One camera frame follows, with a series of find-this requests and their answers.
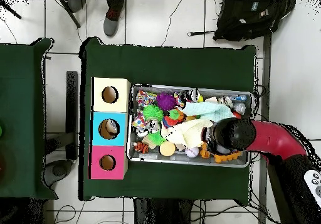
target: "black backpack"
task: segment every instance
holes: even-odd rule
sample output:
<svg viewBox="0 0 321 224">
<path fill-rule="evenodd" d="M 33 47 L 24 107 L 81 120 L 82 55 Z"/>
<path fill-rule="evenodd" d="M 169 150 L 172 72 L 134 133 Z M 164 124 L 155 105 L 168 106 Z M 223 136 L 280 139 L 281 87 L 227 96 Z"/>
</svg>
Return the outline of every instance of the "black backpack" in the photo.
<svg viewBox="0 0 321 224">
<path fill-rule="evenodd" d="M 295 0 L 223 0 L 213 40 L 251 40 L 275 32 Z"/>
</svg>

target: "dark green tablecloth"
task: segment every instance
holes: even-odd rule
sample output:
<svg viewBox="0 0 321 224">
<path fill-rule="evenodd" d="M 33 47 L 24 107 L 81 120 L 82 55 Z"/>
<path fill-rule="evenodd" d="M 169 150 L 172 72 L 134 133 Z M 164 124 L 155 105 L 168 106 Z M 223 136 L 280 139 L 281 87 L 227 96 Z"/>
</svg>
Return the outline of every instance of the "dark green tablecloth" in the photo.
<svg viewBox="0 0 321 224">
<path fill-rule="evenodd" d="M 88 178 L 90 134 L 90 78 L 126 78 L 131 83 L 180 87 L 253 91 L 255 47 L 243 50 L 224 48 L 148 48 L 105 46 L 97 38 L 84 42 L 80 56 L 82 85 L 80 102 L 80 198 L 90 196 L 136 196 L 149 198 L 236 199 L 247 204 L 249 166 L 224 168 L 181 164 L 129 162 L 124 180 Z"/>
<path fill-rule="evenodd" d="M 0 197 L 56 198 L 41 180 L 42 59 L 51 39 L 32 45 L 0 44 Z"/>
</svg>

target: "stacked cube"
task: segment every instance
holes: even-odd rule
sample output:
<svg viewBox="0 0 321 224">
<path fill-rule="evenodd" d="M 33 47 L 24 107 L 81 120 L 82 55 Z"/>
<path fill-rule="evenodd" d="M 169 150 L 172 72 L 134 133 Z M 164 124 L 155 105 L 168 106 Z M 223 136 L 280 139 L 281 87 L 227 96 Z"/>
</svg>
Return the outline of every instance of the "stacked cube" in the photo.
<svg viewBox="0 0 321 224">
<path fill-rule="evenodd" d="M 123 179 L 130 83 L 121 78 L 92 78 L 89 179 Z"/>
</svg>

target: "person's foot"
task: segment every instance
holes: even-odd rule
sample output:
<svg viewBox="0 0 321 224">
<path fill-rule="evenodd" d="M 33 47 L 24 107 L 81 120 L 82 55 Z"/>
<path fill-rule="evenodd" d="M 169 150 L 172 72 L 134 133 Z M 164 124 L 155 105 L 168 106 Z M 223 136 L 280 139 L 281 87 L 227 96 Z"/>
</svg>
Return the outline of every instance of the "person's foot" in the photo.
<svg viewBox="0 0 321 224">
<path fill-rule="evenodd" d="M 77 13 L 83 9 L 86 4 L 86 0 L 68 0 L 68 6 L 73 13 Z"/>
<path fill-rule="evenodd" d="M 113 36 L 118 29 L 120 12 L 124 6 L 124 0 L 108 0 L 109 9 L 103 22 L 103 31 L 107 36 Z"/>
</svg>

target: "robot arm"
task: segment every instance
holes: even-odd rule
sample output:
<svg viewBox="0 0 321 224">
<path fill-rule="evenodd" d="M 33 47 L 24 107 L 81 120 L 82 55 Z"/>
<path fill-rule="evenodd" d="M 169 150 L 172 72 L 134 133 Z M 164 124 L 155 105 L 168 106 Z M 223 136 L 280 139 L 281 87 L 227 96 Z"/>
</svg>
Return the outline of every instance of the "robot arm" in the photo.
<svg viewBox="0 0 321 224">
<path fill-rule="evenodd" d="M 211 130 L 210 140 L 225 149 L 260 152 L 282 224 L 321 224 L 321 174 L 302 144 L 271 122 L 229 118 Z"/>
</svg>

